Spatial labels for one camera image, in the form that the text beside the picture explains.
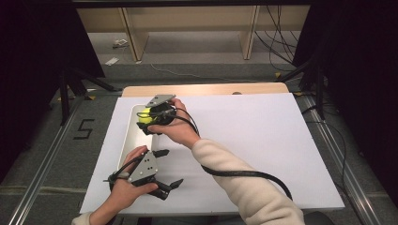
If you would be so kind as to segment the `yellow tennis ball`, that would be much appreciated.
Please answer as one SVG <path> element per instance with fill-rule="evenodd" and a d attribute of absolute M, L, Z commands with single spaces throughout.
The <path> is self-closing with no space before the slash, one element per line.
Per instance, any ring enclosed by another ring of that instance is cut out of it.
<path fill-rule="evenodd" d="M 150 124 L 153 117 L 150 115 L 150 108 L 144 108 L 141 112 L 137 113 L 138 122 L 143 124 Z"/>

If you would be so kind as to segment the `person's right hand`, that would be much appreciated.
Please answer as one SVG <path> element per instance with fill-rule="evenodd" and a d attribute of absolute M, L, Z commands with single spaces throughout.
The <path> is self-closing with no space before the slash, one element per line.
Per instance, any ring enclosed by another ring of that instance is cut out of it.
<path fill-rule="evenodd" d="M 147 129 L 153 133 L 162 133 L 175 143 L 182 144 L 189 149 L 200 140 L 200 136 L 190 125 L 191 118 L 184 103 L 178 98 L 172 98 L 169 103 L 176 107 L 176 118 L 168 125 L 152 125 Z"/>

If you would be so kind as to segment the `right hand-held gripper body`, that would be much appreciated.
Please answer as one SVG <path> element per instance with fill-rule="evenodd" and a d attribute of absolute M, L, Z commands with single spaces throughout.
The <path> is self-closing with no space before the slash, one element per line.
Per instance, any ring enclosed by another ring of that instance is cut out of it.
<path fill-rule="evenodd" d="M 168 125 L 174 120 L 176 108 L 169 103 L 174 97 L 175 95 L 156 95 L 145 105 L 157 115 L 150 125 Z"/>

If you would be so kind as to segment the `white board table cover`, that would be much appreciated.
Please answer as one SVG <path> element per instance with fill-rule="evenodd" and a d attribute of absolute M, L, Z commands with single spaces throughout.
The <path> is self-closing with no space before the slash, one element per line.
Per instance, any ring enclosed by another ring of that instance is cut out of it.
<path fill-rule="evenodd" d="M 221 143 L 257 171 L 282 180 L 302 210 L 344 208 L 327 167 L 289 93 L 185 96 L 182 98 L 202 137 Z M 108 176 L 118 169 L 130 112 L 146 105 L 147 97 L 121 97 L 105 136 L 81 210 L 99 207 L 110 193 Z M 191 151 L 164 135 L 158 149 L 169 154 L 158 160 L 157 179 L 170 184 L 183 179 L 166 200 L 144 195 L 126 214 L 138 217 L 226 215 L 237 208 L 193 158 Z"/>

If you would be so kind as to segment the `black metal stand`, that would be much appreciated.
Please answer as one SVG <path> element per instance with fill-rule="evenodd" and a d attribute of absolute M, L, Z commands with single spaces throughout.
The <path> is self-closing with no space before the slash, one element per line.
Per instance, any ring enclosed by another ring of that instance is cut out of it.
<path fill-rule="evenodd" d="M 77 97 L 84 97 L 88 91 L 84 86 L 83 80 L 87 80 L 104 90 L 110 92 L 119 92 L 121 88 L 116 88 L 107 82 L 93 77 L 85 71 L 76 67 L 65 67 L 59 75 L 59 92 L 62 106 L 61 125 L 65 125 L 69 119 L 69 90 Z"/>
<path fill-rule="evenodd" d="M 302 75 L 298 87 L 301 91 L 309 91 L 311 88 L 315 90 L 315 104 L 313 109 L 316 110 L 317 114 L 322 120 L 325 119 L 323 111 L 323 86 L 324 86 L 324 74 L 323 68 L 317 59 L 310 58 L 307 62 L 301 66 L 295 68 L 293 71 L 288 72 L 286 75 L 280 76 L 277 79 L 278 83 L 286 83 L 292 80 L 299 74 Z"/>

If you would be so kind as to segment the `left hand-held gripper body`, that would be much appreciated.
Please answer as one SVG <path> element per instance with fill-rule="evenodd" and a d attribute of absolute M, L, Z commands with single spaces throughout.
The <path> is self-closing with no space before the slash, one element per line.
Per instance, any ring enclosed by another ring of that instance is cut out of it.
<path fill-rule="evenodd" d="M 172 189 L 169 185 L 163 184 L 155 178 L 159 171 L 157 159 L 158 157 L 155 157 L 152 151 L 145 151 L 140 156 L 131 159 L 119 170 L 108 176 L 107 182 L 110 189 L 113 189 L 117 179 L 125 179 L 136 187 L 154 183 L 158 188 L 151 191 L 150 195 L 166 200 Z"/>

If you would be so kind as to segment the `white plastic bin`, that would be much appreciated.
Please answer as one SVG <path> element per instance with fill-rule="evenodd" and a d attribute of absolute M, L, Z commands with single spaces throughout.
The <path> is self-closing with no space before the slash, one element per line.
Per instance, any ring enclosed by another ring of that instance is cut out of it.
<path fill-rule="evenodd" d="M 124 165 L 124 161 L 128 153 L 136 147 L 145 145 L 149 150 L 157 150 L 159 146 L 159 137 L 157 135 L 145 135 L 138 127 L 137 122 L 139 117 L 137 113 L 145 110 L 145 105 L 134 105 L 130 112 L 130 120 L 126 129 L 125 140 L 123 142 L 122 151 L 120 153 L 120 160 L 118 168 Z"/>

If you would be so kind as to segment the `light wooden desk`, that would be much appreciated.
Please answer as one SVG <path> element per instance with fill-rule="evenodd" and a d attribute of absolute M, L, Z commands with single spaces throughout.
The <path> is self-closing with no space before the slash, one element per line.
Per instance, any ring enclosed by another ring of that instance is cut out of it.
<path fill-rule="evenodd" d="M 125 33 L 140 61 L 151 32 L 238 31 L 242 56 L 252 54 L 256 31 L 300 31 L 308 6 L 79 8 L 88 33 Z"/>

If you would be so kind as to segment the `dark curtain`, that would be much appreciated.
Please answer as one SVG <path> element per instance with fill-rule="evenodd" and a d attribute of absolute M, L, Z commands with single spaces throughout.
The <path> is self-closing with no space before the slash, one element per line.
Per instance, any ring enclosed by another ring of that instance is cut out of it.
<path fill-rule="evenodd" d="M 329 92 L 390 199 L 398 207 L 398 0 L 314 0 L 294 65 L 320 54 Z"/>
<path fill-rule="evenodd" d="M 104 75 L 68 0 L 0 0 L 0 182 L 33 137 L 66 68 Z"/>

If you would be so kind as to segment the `metal floor rail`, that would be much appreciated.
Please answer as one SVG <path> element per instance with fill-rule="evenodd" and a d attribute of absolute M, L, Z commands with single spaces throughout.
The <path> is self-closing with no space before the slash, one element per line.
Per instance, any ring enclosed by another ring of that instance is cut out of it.
<path fill-rule="evenodd" d="M 1 196 L 18 198 L 6 225 L 24 224 L 83 101 L 83 97 L 69 101 L 67 118 L 54 121 L 51 128 L 41 126 L 29 149 L 17 158 L 6 184 L 0 187 Z"/>
<path fill-rule="evenodd" d="M 312 118 L 309 124 L 314 124 L 320 132 L 323 141 L 340 171 L 340 181 L 337 187 L 344 192 L 351 207 L 359 218 L 362 225 L 381 225 L 381 220 L 376 214 L 369 198 L 362 189 L 360 182 L 355 177 L 352 169 L 347 163 L 347 148 L 343 134 L 325 119 L 322 120 L 313 109 L 315 100 L 309 96 L 303 98 L 306 109 L 303 115 L 309 114 Z"/>

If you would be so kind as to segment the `person's left hand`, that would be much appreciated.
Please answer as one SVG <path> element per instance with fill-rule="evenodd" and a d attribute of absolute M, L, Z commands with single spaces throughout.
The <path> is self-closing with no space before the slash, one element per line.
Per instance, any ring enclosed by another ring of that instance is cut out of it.
<path fill-rule="evenodd" d="M 158 186 L 154 183 L 136 187 L 125 179 L 117 179 L 110 196 L 106 200 L 107 208 L 110 212 L 117 214 L 130 207 L 140 196 L 157 188 Z"/>

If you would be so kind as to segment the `light wooden table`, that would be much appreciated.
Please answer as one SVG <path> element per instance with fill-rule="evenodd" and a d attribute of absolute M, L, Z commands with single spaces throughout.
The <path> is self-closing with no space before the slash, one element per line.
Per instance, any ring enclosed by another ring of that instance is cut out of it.
<path fill-rule="evenodd" d="M 122 92 L 123 98 L 153 97 L 157 94 L 175 94 L 177 96 L 210 96 L 241 94 L 280 94 L 288 93 L 282 82 L 254 83 L 213 83 L 213 84 L 176 84 L 128 86 Z"/>

